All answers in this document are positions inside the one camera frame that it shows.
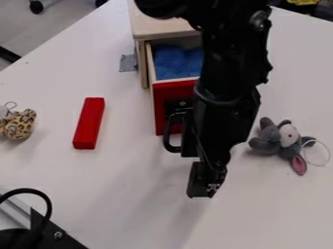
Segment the floor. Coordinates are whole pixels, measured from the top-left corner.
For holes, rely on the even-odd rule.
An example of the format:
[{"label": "floor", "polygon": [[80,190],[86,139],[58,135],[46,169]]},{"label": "floor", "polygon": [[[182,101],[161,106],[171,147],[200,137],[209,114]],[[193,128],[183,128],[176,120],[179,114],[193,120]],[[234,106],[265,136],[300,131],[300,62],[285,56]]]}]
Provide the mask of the floor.
[{"label": "floor", "polygon": [[[94,9],[94,0],[62,0],[36,16],[28,0],[0,0],[0,46],[26,55]],[[7,66],[0,58],[0,71]]]}]

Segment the plush toy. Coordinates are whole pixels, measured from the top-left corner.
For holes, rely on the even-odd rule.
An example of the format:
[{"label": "plush toy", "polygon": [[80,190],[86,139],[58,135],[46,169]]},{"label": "plush toy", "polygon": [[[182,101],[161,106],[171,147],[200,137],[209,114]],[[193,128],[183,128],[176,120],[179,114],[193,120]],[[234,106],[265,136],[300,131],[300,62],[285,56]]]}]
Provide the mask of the plush toy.
[{"label": "plush toy", "polygon": [[264,155],[279,155],[290,162],[297,174],[304,175],[308,166],[300,152],[304,145],[312,147],[315,139],[302,137],[289,120],[275,125],[269,118],[262,118],[260,128],[259,137],[252,138],[249,146]]},{"label": "plush toy", "polygon": [[21,140],[31,135],[37,114],[31,109],[24,112],[9,112],[6,117],[0,117],[0,135],[11,140]]}]

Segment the red rectangular block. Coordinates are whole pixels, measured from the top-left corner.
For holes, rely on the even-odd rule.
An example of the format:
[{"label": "red rectangular block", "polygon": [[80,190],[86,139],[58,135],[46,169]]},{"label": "red rectangular block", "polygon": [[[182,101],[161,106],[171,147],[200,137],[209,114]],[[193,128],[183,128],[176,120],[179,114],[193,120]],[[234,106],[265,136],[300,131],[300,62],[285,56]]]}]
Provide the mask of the red rectangular block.
[{"label": "red rectangular block", "polygon": [[93,150],[95,148],[104,109],[104,98],[86,98],[73,139],[75,149]]}]

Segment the cable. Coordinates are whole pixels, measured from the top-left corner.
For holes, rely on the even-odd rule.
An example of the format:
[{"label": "cable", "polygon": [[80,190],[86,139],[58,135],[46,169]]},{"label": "cable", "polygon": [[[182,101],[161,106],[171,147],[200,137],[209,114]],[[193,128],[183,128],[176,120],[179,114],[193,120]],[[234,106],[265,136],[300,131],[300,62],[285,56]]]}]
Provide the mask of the cable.
[{"label": "cable", "polygon": [[33,189],[17,189],[13,191],[9,191],[5,193],[4,195],[0,196],[0,204],[3,203],[5,200],[12,196],[20,195],[20,194],[33,194],[36,196],[41,197],[47,204],[47,212],[44,216],[44,219],[42,220],[41,224],[36,227],[36,229],[29,231],[24,235],[12,248],[6,248],[6,249],[26,249],[29,248],[29,246],[32,245],[32,243],[36,242],[39,236],[42,234],[43,230],[45,229],[46,225],[49,223],[51,215],[52,215],[52,203],[51,200],[47,195],[44,193],[33,190]]},{"label": "cable", "polygon": [[[314,143],[314,142],[315,142],[315,143],[318,143],[318,144],[321,144],[321,145],[326,149],[326,151],[327,151],[328,158],[327,158],[327,160],[326,160],[324,163],[322,163],[322,164],[313,163],[313,162],[309,161],[309,159],[307,158],[306,150],[304,150],[304,148],[305,148],[308,144],[311,144],[311,143]],[[303,153],[304,153],[304,159],[305,159],[305,161],[306,161],[308,164],[311,164],[311,165],[313,165],[313,166],[325,166],[325,165],[328,164],[328,163],[330,162],[330,160],[331,160],[331,156],[332,156],[332,155],[331,155],[331,151],[329,150],[328,146],[325,145],[323,142],[318,141],[318,140],[316,140],[316,139],[311,139],[311,140],[305,142],[305,143],[302,145],[302,150],[303,150]]]}]

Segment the blue fabric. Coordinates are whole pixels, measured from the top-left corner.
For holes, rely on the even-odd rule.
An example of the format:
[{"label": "blue fabric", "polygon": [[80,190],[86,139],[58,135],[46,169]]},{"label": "blue fabric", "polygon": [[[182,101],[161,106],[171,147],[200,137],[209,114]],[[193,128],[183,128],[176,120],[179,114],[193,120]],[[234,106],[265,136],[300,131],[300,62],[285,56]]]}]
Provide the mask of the blue fabric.
[{"label": "blue fabric", "polygon": [[200,48],[184,51],[176,46],[159,46],[154,52],[156,77],[160,80],[200,76],[203,52]]}]

